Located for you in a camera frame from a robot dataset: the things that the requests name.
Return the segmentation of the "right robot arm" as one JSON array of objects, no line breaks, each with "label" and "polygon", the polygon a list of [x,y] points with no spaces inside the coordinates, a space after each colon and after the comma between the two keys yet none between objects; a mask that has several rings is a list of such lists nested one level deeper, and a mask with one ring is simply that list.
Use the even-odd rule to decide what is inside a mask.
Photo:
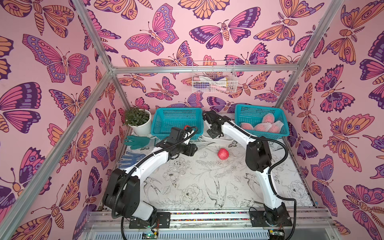
[{"label": "right robot arm", "polygon": [[[271,226],[280,224],[283,221],[283,216],[288,213],[284,201],[294,202],[295,200],[284,198],[278,194],[275,189],[272,169],[288,158],[287,147],[277,140],[251,135],[237,126],[230,118],[220,116],[215,111],[204,111],[202,117],[209,126],[207,133],[212,139],[227,135],[246,149],[246,165],[256,173],[263,191],[266,221]],[[269,142],[276,143],[285,150],[283,158],[274,165],[272,164]]]}]

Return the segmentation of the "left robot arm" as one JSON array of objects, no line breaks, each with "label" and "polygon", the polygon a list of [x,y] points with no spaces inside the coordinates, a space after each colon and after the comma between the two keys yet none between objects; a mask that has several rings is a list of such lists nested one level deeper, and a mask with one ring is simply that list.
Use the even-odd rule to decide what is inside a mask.
[{"label": "left robot arm", "polygon": [[170,145],[159,143],[152,152],[124,170],[112,172],[103,197],[104,206],[112,210],[112,218],[141,219],[152,225],[157,209],[141,199],[144,181],[161,165],[180,155],[192,157],[198,150],[196,144]]}]

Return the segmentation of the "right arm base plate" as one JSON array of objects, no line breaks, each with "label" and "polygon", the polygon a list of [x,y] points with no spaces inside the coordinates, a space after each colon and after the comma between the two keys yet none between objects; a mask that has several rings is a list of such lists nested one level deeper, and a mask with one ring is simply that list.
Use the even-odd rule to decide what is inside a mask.
[{"label": "right arm base plate", "polygon": [[279,216],[265,211],[250,211],[250,221],[252,227],[292,227],[292,218],[288,212],[282,213]]}]

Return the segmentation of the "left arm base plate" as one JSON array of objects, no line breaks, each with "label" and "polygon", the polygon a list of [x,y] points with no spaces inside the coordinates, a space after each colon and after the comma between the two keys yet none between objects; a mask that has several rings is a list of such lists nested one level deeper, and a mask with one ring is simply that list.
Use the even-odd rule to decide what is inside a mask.
[{"label": "left arm base plate", "polygon": [[155,215],[152,214],[148,220],[142,220],[136,218],[130,221],[130,229],[168,229],[171,222],[170,212],[157,212]]}]

